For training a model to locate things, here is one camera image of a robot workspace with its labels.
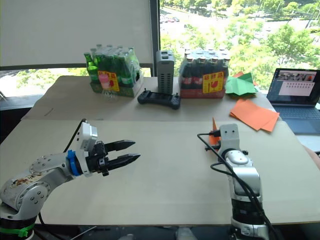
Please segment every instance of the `window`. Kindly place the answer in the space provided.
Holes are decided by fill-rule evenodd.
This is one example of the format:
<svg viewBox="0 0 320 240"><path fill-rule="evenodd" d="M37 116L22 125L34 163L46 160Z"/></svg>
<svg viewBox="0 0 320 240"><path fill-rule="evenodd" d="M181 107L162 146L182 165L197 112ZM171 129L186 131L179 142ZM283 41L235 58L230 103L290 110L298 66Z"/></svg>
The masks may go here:
<svg viewBox="0 0 320 240"><path fill-rule="evenodd" d="M142 68L145 77L150 68ZM0 110L31 108L60 76L88 76L85 67L0 71Z"/></svg>
<svg viewBox="0 0 320 240"><path fill-rule="evenodd" d="M319 0L160 0L160 44L175 56L185 48L227 49L229 73L251 72L263 91L276 68L319 69Z"/></svg>

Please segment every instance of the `black cable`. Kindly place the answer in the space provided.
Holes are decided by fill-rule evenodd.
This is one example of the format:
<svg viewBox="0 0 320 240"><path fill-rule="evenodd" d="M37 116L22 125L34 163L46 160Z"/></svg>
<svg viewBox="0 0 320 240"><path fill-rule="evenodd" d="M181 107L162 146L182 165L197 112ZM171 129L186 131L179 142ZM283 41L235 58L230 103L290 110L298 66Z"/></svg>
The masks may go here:
<svg viewBox="0 0 320 240"><path fill-rule="evenodd" d="M226 175L229 175L233 178L235 178L237 180L237 182L240 184L240 186L242 187L242 189L244 190L245 194L248 196L250 202L254 205L254 207L256 208L257 212L259 213L259 215L263 218L264 222L266 223L266 225L268 226L268 228L273 232L274 237L276 240L279 240L279 236L275 230L275 228L272 226L270 220L268 219L268 217L266 216L266 213L261 205L261 203L259 202L256 194L254 193L254 191L252 190L252 188L245 182L243 181L241 178L238 177L238 175L234 172L233 168L227 163L227 161L219 154L215 151L215 149L208 144L201 136L204 135L212 135L210 133L199 133L197 134L197 137L210 149L213 151L213 153L218 157L219 160L221 160L221 162L218 163L214 163L210 166L211 169L213 169L214 171L217 171L219 173L223 173ZM219 164L224 164L225 167L230 171L223 171L220 169L215 168L214 166L219 165Z"/></svg>
<svg viewBox="0 0 320 240"><path fill-rule="evenodd" d="M44 220L42 219L41 212L39 212L38 217L39 217L40 223L42 224L42 226L44 227L44 229L45 229L48 233L50 233L52 236L56 237L57 239L65 240L63 237L55 234L54 232L52 232L52 231L48 228L48 226L44 223Z"/></svg>
<svg viewBox="0 0 320 240"><path fill-rule="evenodd" d="M74 133L73 133L70 141L68 142L68 144L66 145L65 149L63 150L64 153L65 153L66 151L68 151L68 148L70 147L70 145L71 145L72 141L74 140L74 138L75 138L78 130L80 129L81 124L82 124L82 123L85 123L86 121L87 121L87 120L86 120L85 118L81 119L81 121L79 122L79 125L76 127L76 129L75 129L75 131L74 131Z"/></svg>
<svg viewBox="0 0 320 240"><path fill-rule="evenodd" d="M38 230L33 229L34 234L37 235L41 240L47 240Z"/></svg>
<svg viewBox="0 0 320 240"><path fill-rule="evenodd" d="M75 129L75 131L74 131L74 133L73 133L70 141L68 142L68 144L66 145L65 149L63 150L64 153L65 153L66 151L68 151L68 149L69 149L72 141L74 140L74 138L75 138L78 130L80 129L82 123L85 123L86 121L87 121L87 120L86 120L85 118L81 119L81 121L79 122L78 126L76 127L76 129ZM57 234L55 234L54 232L52 232L52 231L48 228L48 226L45 224L44 220L42 219L41 212L39 212L38 217L39 217L39 220L40 220L42 226L44 227L44 229L45 229L48 233L50 233L52 236L56 237L57 239L65 240L63 237L58 236Z"/></svg>

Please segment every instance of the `parked car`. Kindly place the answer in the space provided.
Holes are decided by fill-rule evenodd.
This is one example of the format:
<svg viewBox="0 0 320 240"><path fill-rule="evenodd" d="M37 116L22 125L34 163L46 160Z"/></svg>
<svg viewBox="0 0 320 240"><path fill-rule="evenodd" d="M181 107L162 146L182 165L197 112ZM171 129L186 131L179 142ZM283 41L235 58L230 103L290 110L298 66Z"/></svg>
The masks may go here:
<svg viewBox="0 0 320 240"><path fill-rule="evenodd" d="M172 19L175 20L176 22L180 22L179 18L177 18L176 16L174 16Z"/></svg>

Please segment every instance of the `robotic arm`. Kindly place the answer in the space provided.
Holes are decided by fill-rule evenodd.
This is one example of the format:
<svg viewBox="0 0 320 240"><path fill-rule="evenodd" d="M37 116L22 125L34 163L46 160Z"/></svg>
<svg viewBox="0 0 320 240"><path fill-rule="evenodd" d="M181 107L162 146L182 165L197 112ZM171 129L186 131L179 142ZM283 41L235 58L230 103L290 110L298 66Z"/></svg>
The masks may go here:
<svg viewBox="0 0 320 240"><path fill-rule="evenodd" d="M248 157L248 152L240 150L238 126L236 124L222 125L220 130L214 133L214 136L220 137L220 144L213 148L219 148L218 154L225 159L236 175L251 187L262 206L260 176L253 166L253 161ZM239 182L232 176L228 178L232 203L230 239L269 240L269 229L264 218L252 204Z"/></svg>
<svg viewBox="0 0 320 240"><path fill-rule="evenodd" d="M132 163L140 154L126 154L109 160L108 152L126 149L135 142L121 140L104 144L97 141L97 128L86 122L76 135L75 151L45 155L29 169L8 180L0 190L0 239L26 240L33 237L33 226L51 192L77 176L109 171Z"/></svg>

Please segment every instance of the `beige table surface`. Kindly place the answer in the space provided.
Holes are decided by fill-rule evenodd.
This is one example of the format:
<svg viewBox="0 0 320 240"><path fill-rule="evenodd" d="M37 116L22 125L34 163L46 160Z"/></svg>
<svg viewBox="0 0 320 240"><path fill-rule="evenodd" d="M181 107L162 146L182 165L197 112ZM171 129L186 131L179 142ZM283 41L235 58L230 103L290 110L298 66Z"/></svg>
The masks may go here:
<svg viewBox="0 0 320 240"><path fill-rule="evenodd" d="M89 121L98 129L98 140L136 141L110 154L111 158L125 153L140 153L141 157L107 177L80 176L56 188L42 209L45 222L229 224L228 178L210 169L216 158L197 139L197 133L209 131L212 122L187 117L186 121ZM261 176L263 206L271 222L320 221L320 171L287 124L278 121L274 131L266 133L231 120L218 125L238 124L240 147L249 151ZM39 156L61 152L77 124L77 120L21 121L0 146L0 185Z"/></svg>
<svg viewBox="0 0 320 240"><path fill-rule="evenodd" d="M182 99L180 109L173 110L156 104L141 105L137 97L120 96L117 102L103 99L94 93L86 76L61 76L46 94L36 102L23 119L49 120L109 120L109 121L210 121L232 120L229 111L235 99ZM157 92L157 78L145 77L144 88ZM173 92L179 92L175 79ZM257 105L272 109L270 102L260 92L252 101Z"/></svg>

